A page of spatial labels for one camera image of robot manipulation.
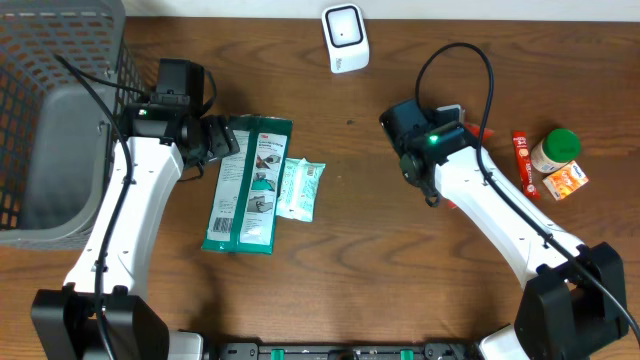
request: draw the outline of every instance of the red object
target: red object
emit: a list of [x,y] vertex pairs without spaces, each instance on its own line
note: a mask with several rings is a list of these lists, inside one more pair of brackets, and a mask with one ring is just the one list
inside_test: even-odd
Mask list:
[[[469,130],[475,137],[480,135],[480,126],[476,124],[464,123],[464,127]],[[482,135],[482,141],[487,140],[491,135],[493,135],[494,131],[488,128],[484,128],[484,134]],[[455,209],[458,205],[454,204],[453,201],[447,200],[447,205],[449,205],[450,209]]]
[[529,148],[527,147],[527,133],[524,131],[514,131],[513,146],[516,149],[520,181],[522,181],[522,192],[529,199],[539,199],[540,193],[533,185],[533,169],[531,167],[531,159],[529,158]]

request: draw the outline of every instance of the plastic bottle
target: plastic bottle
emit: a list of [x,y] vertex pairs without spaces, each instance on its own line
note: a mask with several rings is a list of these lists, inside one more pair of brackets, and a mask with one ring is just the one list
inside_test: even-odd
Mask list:
[[569,129],[555,129],[531,151],[531,164],[542,173],[552,173],[580,154],[580,139]]

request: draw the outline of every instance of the wooden table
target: wooden table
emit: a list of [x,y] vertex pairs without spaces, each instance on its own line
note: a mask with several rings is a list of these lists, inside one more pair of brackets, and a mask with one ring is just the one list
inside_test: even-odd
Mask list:
[[[369,21],[371,61],[333,75],[319,20],[130,19],[126,40],[148,83],[160,57],[210,69],[216,113],[294,119],[290,156],[327,164],[313,223],[278,219],[273,256],[200,250],[218,176],[179,184],[153,254],[149,303],[170,328],[265,342],[421,342],[479,338],[512,322],[521,289],[460,211],[427,207],[404,182],[378,125],[410,98],[440,46],[482,47],[496,73],[487,147],[519,186],[512,130],[530,144],[563,126],[582,139],[590,183],[536,205],[588,245],[625,261],[627,300],[640,317],[640,27],[635,24]],[[423,83],[431,105],[460,103],[478,122],[486,74],[453,50]],[[58,288],[78,252],[0,249],[0,358],[41,358],[29,318],[37,289]],[[632,335],[594,359],[637,359]]]

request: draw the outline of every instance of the gray plastic basket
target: gray plastic basket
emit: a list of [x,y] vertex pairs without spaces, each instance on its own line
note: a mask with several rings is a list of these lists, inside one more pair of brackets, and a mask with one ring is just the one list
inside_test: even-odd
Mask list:
[[[0,245],[82,248],[106,190],[108,120],[52,54],[143,89],[119,0],[0,0]],[[135,94],[95,85],[115,114]]]

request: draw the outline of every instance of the small carton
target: small carton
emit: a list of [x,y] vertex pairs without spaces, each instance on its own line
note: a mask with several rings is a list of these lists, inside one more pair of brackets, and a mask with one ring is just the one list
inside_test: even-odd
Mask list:
[[572,161],[547,176],[542,182],[551,191],[556,200],[562,200],[589,182],[589,178],[587,178],[587,175],[580,169],[578,164]]

